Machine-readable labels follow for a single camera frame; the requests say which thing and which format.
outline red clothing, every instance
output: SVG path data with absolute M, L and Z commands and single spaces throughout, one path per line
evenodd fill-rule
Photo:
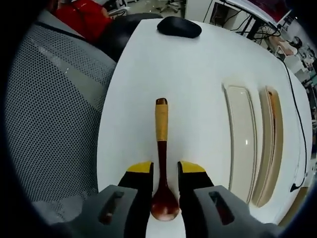
M 88 41 L 94 43 L 105 26 L 112 22 L 111 18 L 106 18 L 102 14 L 102 8 L 93 0 L 77 0 L 71 4 L 63 4 L 54 15 Z

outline table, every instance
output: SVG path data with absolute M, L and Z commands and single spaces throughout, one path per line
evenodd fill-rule
M 259 45 L 226 29 L 197 22 L 202 28 L 198 38 L 171 37 L 157 32 L 160 21 L 141 21 L 113 74 L 98 139 L 99 191 L 117 184 L 130 165 L 147 160 L 155 164 L 156 191 L 158 156 L 154 111 L 155 100 L 160 97 L 166 97 L 169 102 L 167 173 L 172 190 L 177 194 L 176 162 L 179 160 L 198 163 L 214 184 L 228 187 L 231 137 L 222 83 L 240 81 L 249 89 L 258 135 L 258 158 L 263 142 L 259 89 L 269 85 L 279 93 L 282 107 L 282 163 L 272 199 L 262 208 L 250 204 L 250 211 L 262 222 L 278 223 L 297 195 L 298 190 L 289 193 L 289 189 L 293 182 L 300 184 L 305 165 L 303 138 L 285 67 Z M 309 102 L 301 83 L 290 74 L 306 135 L 307 159 L 310 159 Z M 151 217 L 148 226 L 151 237 L 155 237 L 158 226 L 160 233 L 171 229 L 178 231 L 174 237 L 184 237 L 181 216 L 170 223 L 158 222 L 158 226 L 154 223 Z
M 223 4 L 223 2 L 228 3 L 225 3 L 225 5 L 235 5 L 239 9 L 251 12 L 265 22 L 269 22 L 275 26 L 278 24 L 269 14 L 247 0 L 187 0 L 185 18 L 209 23 L 207 19 L 210 19 L 215 3 Z

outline office chair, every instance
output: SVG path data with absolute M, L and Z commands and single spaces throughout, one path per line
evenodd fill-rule
M 39 19 L 74 33 L 48 12 Z M 72 220 L 98 192 L 99 124 L 115 66 L 90 44 L 37 25 L 15 55 L 5 98 L 8 149 L 48 224 Z
M 159 10 L 160 13 L 167 11 L 168 9 L 172 9 L 175 13 L 178 13 L 180 10 L 179 4 L 176 2 L 176 0 L 168 0 L 164 7 L 157 7 L 157 10 Z

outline black computer mouse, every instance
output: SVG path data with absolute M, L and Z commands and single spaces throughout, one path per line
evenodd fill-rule
M 196 38 L 202 29 L 199 25 L 184 18 L 169 16 L 158 24 L 158 31 L 169 36 Z

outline desk leg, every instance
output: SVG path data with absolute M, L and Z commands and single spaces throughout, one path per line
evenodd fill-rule
M 243 30 L 242 30 L 242 32 L 241 32 L 241 36 L 243 36 L 244 33 L 246 32 L 246 30 L 247 30 L 248 26 L 250 25 L 252 19 L 253 19 L 253 17 L 252 17 L 252 15 L 251 15 L 251 17 L 249 18 L 247 24 L 245 25 L 245 27 L 243 28 Z
M 258 32 L 259 28 L 261 27 L 262 21 L 256 20 L 253 24 L 250 33 L 248 34 L 247 38 L 252 40 L 254 35 Z
M 208 23 L 208 24 L 210 23 L 210 19 L 211 19 L 211 15 L 213 12 L 215 2 L 216 2 L 215 0 L 211 0 L 210 5 L 207 8 L 207 12 L 205 14 L 205 17 L 203 19 L 204 23 Z

